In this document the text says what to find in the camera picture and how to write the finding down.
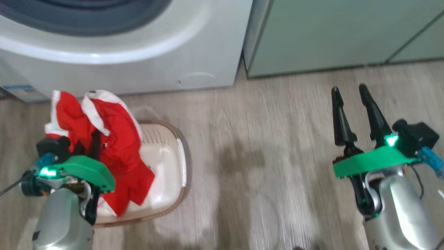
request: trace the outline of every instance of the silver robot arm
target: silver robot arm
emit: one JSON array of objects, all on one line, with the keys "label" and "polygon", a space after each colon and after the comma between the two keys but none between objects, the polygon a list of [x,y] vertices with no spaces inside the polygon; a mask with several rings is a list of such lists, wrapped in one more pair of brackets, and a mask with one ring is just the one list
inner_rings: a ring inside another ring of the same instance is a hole
[{"label": "silver robot arm", "polygon": [[382,210],[376,217],[364,221],[369,248],[435,249],[440,238],[411,182],[394,174],[384,177],[377,188]]},{"label": "silver robot arm", "polygon": [[443,161],[431,151],[439,135],[425,123],[409,125],[402,119],[393,125],[398,132],[394,135],[364,84],[359,85],[359,92],[367,109],[375,150],[366,154],[354,145],[357,137],[350,129],[344,102],[335,87],[332,89],[335,144],[345,149],[333,165],[337,177],[347,177],[352,183],[356,206],[364,217],[369,249],[444,250],[444,239],[440,242],[426,208],[403,174],[404,163],[424,162],[444,179]]},{"label": "silver robot arm", "polygon": [[42,208],[32,236],[34,250],[92,250],[94,229],[80,214],[77,194],[60,188]]}]

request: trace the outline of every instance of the red clothing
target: red clothing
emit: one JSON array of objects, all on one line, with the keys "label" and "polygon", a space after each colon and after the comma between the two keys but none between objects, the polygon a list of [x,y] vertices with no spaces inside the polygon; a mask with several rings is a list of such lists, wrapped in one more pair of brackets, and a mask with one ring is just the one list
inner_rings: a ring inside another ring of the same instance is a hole
[{"label": "red clothing", "polygon": [[115,191],[104,194],[103,198],[118,216],[125,212],[130,200],[141,205],[154,173],[140,158],[140,128],[126,105],[103,90],[85,95],[82,105],[73,95],[55,91],[52,102],[55,115],[52,113],[52,122],[45,126],[47,135],[67,132],[71,151],[77,141],[88,151],[91,135],[98,129],[102,132],[100,161],[116,179]]}]

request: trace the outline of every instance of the label sticker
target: label sticker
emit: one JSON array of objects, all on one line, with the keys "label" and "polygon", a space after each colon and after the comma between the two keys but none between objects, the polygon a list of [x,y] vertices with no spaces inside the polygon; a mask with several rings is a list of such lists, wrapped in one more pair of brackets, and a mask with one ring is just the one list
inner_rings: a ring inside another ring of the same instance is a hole
[{"label": "label sticker", "polygon": [[33,88],[31,85],[10,85],[3,86],[2,88],[27,103],[49,101],[48,97],[38,92],[37,89]]}]

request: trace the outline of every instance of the green led light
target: green led light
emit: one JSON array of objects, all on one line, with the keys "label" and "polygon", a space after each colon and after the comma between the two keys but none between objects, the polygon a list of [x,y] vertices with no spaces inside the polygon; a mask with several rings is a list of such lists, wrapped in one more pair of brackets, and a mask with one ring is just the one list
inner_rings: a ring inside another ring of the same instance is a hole
[{"label": "green led light", "polygon": [[46,176],[46,177],[55,177],[57,175],[57,172],[55,170],[49,170],[47,167],[42,168],[39,173],[40,176]]},{"label": "green led light", "polygon": [[385,138],[385,141],[387,142],[387,144],[390,147],[393,147],[395,145],[396,141],[398,140],[398,138],[399,138],[399,136],[397,136],[397,135],[391,135],[391,136],[387,136]]}]

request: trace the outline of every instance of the green bracket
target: green bracket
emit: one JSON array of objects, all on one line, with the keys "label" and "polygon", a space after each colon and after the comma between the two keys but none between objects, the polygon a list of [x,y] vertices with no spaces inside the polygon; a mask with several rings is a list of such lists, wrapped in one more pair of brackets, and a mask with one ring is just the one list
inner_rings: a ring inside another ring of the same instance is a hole
[{"label": "green bracket", "polygon": [[419,159],[407,158],[395,147],[382,146],[337,162],[333,164],[333,169],[336,177],[343,178],[416,161]]},{"label": "green bracket", "polygon": [[115,179],[101,162],[84,155],[71,156],[67,161],[50,166],[98,186],[104,193],[114,192]]}]

